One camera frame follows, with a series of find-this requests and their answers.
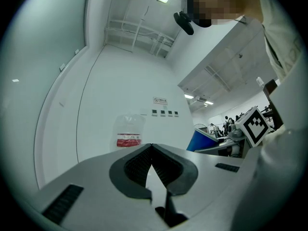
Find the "ceiling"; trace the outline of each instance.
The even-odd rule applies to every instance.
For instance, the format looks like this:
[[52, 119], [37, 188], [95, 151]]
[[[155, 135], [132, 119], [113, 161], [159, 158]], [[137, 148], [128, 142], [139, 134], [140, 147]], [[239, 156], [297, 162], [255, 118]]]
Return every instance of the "ceiling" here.
[[181, 0], [112, 0], [106, 43], [166, 57], [180, 31], [173, 18], [180, 10]]
[[[180, 87], [186, 94], [200, 96], [213, 103], [222, 95], [256, 81], [256, 77], [269, 67], [262, 25], [246, 19], [247, 24], [233, 41], [204, 68]], [[188, 100], [191, 111], [204, 107], [203, 102]]]

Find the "plastic bag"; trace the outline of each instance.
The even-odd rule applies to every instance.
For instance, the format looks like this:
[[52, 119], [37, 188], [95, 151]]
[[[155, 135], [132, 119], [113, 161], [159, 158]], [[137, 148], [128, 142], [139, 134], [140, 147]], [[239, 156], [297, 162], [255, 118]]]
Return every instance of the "plastic bag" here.
[[141, 115], [120, 115], [116, 118], [111, 138], [110, 151], [140, 145], [145, 118]]

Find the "beige shirt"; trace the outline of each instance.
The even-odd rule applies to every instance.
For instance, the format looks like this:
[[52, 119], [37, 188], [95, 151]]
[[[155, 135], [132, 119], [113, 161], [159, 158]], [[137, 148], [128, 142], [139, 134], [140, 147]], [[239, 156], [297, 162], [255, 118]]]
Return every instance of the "beige shirt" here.
[[296, 64], [300, 54], [305, 51], [304, 44], [289, 15], [277, 0], [260, 0], [260, 3], [265, 35], [279, 61], [265, 40], [266, 51], [274, 71], [282, 82]]

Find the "frosted glass panel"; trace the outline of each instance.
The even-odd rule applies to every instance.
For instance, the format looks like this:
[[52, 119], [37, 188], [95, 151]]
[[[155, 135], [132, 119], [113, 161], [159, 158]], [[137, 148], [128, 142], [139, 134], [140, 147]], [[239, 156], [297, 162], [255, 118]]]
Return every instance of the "frosted glass panel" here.
[[0, 46], [0, 160], [10, 183], [37, 190], [34, 138], [59, 67], [85, 47], [87, 0], [26, 0]]

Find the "white ceiling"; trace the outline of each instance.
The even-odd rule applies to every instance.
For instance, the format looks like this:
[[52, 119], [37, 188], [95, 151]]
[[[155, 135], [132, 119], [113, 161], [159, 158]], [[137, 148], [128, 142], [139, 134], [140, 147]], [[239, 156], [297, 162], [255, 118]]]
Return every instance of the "white ceiling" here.
[[180, 10], [181, 0], [169, 0], [167, 3], [158, 0], [112, 0], [107, 43], [133, 51], [138, 24], [145, 14], [135, 47], [165, 57], [180, 31], [173, 17]]
[[[247, 25], [231, 44], [204, 66], [181, 88], [192, 96], [200, 96], [215, 103], [221, 96], [245, 85], [269, 67], [270, 60], [265, 50], [262, 25], [252, 19], [246, 19]], [[190, 100], [191, 111], [204, 107], [202, 102]]]

